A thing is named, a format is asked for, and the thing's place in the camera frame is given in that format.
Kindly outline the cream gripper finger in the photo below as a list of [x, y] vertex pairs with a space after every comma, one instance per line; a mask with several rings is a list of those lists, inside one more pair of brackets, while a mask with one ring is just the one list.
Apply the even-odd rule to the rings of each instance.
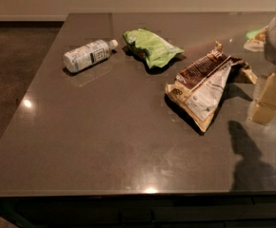
[[258, 79], [248, 117], [257, 124], [269, 124], [276, 117], [276, 69]]

